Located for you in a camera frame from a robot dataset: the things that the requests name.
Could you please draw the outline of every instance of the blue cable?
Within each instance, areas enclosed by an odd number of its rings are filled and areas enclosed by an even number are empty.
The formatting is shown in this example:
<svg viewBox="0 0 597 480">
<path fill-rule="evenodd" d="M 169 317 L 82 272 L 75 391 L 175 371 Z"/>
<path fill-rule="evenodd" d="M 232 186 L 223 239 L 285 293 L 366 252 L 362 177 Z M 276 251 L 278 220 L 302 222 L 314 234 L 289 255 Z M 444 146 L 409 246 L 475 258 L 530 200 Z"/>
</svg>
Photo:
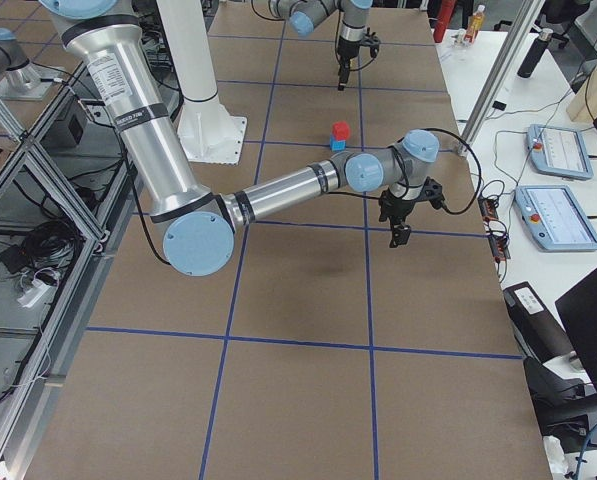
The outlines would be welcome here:
<svg viewBox="0 0 597 480">
<path fill-rule="evenodd" d="M 591 441 L 591 437 L 593 436 L 594 432 L 597 430 L 597 424 L 592 427 L 591 430 L 587 433 L 585 437 L 585 441 L 582 444 L 582 448 L 580 449 L 580 455 L 578 456 L 578 463 L 576 464 L 576 473 L 574 473 L 573 480 L 578 480 L 578 476 L 580 475 L 580 468 L 582 467 L 582 457 L 587 451 L 587 447 L 589 446 L 589 442 Z"/>
</svg>

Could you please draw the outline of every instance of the white pillar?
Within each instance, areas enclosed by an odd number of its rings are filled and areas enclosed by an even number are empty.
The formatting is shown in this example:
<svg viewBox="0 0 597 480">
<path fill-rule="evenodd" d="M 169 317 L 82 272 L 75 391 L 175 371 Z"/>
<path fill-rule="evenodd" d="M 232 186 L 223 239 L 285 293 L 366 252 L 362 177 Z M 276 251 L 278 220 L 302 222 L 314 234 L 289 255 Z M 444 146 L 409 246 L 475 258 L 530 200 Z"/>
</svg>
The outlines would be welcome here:
<svg viewBox="0 0 597 480">
<path fill-rule="evenodd" d="M 238 163 L 247 119 L 220 103 L 200 0 L 158 0 L 158 9 L 185 96 L 178 137 L 187 158 Z"/>
</svg>

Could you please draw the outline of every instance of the red block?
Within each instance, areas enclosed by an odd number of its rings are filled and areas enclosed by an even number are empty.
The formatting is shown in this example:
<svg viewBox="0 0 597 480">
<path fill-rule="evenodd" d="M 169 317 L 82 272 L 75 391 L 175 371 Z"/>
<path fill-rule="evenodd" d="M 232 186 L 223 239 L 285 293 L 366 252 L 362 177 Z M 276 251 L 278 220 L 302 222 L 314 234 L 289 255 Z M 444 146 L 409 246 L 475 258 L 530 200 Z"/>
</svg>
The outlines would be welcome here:
<svg viewBox="0 0 597 480">
<path fill-rule="evenodd" d="M 331 134 L 336 141 L 348 140 L 350 135 L 350 129 L 347 122 L 336 122 L 331 127 Z"/>
</svg>

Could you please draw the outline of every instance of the bottle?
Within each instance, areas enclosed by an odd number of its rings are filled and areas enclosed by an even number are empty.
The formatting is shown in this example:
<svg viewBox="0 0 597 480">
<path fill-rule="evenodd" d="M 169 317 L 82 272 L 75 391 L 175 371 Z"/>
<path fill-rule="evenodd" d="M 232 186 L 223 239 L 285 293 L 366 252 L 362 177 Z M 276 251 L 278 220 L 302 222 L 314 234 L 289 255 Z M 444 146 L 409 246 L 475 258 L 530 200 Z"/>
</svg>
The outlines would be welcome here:
<svg viewBox="0 0 597 480">
<path fill-rule="evenodd" d="M 447 30 L 447 25 L 449 25 L 455 6 L 456 0 L 442 0 L 440 12 L 438 13 L 438 20 L 436 21 L 436 27 L 434 28 L 434 42 L 442 42 L 442 37 L 445 36 L 445 30 Z"/>
<path fill-rule="evenodd" d="M 478 32 L 482 28 L 482 22 L 484 22 L 484 21 L 485 21 L 485 6 L 478 5 L 478 9 L 471 16 L 471 20 L 469 21 L 469 28 L 467 28 L 467 33 L 465 34 L 465 43 L 466 44 L 474 43 L 476 41 Z"/>
<path fill-rule="evenodd" d="M 542 58 L 542 54 L 547 50 L 547 46 L 551 41 L 551 35 L 554 31 L 551 28 L 543 28 L 534 43 L 529 47 L 527 56 L 522 61 L 520 68 L 518 69 L 518 76 L 522 78 L 529 78 L 534 72 L 534 68 L 538 65 L 538 62 Z"/>
</svg>

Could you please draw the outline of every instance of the blue block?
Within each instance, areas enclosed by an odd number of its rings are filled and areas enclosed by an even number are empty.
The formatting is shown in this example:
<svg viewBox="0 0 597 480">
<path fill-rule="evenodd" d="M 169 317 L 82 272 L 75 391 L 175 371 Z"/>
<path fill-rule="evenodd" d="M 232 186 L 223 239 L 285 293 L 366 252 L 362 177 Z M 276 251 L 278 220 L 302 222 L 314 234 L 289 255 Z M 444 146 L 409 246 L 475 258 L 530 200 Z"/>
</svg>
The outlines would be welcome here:
<svg viewBox="0 0 597 480">
<path fill-rule="evenodd" d="M 334 152 L 339 152 L 345 149 L 347 142 L 344 140 L 336 140 L 333 135 L 329 137 L 329 147 Z"/>
</svg>

